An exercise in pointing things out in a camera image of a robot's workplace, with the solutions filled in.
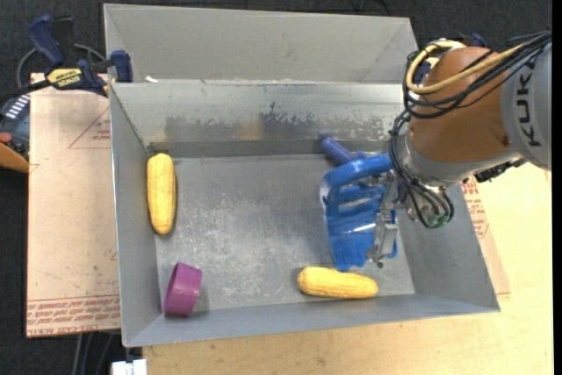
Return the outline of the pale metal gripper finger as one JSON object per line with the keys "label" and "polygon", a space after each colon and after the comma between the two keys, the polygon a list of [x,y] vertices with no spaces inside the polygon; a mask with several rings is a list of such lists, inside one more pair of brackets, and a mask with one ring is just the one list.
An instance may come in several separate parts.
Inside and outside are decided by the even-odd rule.
{"label": "pale metal gripper finger", "polygon": [[398,226],[385,225],[384,231],[384,256],[394,258],[397,253],[396,236],[398,234]]}
{"label": "pale metal gripper finger", "polygon": [[383,226],[375,226],[372,248],[366,252],[367,260],[375,263],[379,269],[382,269],[385,265],[385,250],[385,228]]}

